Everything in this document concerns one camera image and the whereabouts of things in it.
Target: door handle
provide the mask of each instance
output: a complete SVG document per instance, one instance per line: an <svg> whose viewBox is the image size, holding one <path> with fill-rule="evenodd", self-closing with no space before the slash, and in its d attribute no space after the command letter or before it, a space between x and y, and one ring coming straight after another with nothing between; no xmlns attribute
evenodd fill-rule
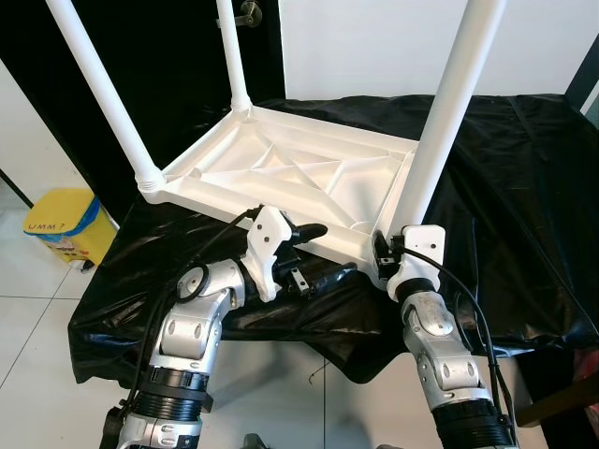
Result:
<svg viewBox="0 0 599 449"><path fill-rule="evenodd" d="M255 0L245 0L240 7L242 16L235 17L235 26L256 28L262 23L262 9ZM216 26L221 27L221 21L216 19Z"/></svg>

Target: plastic bin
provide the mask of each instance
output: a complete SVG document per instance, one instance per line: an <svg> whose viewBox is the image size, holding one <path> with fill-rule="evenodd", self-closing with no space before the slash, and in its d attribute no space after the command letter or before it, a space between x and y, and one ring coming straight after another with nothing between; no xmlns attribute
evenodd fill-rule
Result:
<svg viewBox="0 0 599 449"><path fill-rule="evenodd" d="M41 239L67 263L91 260L99 265L116 230L87 189L58 189L45 194L31 209L23 231Z"/></svg>

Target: black plastic sheet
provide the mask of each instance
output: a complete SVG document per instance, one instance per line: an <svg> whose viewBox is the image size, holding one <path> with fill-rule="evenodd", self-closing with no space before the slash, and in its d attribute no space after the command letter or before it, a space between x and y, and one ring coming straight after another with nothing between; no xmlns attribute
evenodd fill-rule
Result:
<svg viewBox="0 0 599 449"><path fill-rule="evenodd" d="M432 98L350 97L262 106L419 139ZM223 111L205 111L210 128ZM599 342L597 130L557 95L474 97L429 206L446 229L445 266L476 293L506 354ZM223 223L171 204L133 205L68 328L78 382L129 386L139 339L164 283ZM240 255L235 229L206 262ZM332 265L302 253L304 274ZM442 275L451 305L458 289ZM457 313L479 353L472 308ZM365 383L404 352L399 306L358 274L311 300L252 302L224 321L226 340L305 341L350 380Z"/></svg>

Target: floor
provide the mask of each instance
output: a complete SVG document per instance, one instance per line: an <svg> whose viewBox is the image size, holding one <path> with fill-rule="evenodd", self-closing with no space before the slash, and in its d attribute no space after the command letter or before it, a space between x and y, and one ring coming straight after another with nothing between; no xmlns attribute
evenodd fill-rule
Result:
<svg viewBox="0 0 599 449"><path fill-rule="evenodd" d="M25 236L26 213L0 203L1 445L97 449L105 413L126 391L100 379L76 384L71 371L66 325L93 273ZM302 343L224 341L199 447L238 449L255 432L274 449L441 448L410 355L365 385L324 363ZM526 402L516 364L501 365L516 401ZM519 429L519 442L547 448L541 427Z"/></svg>

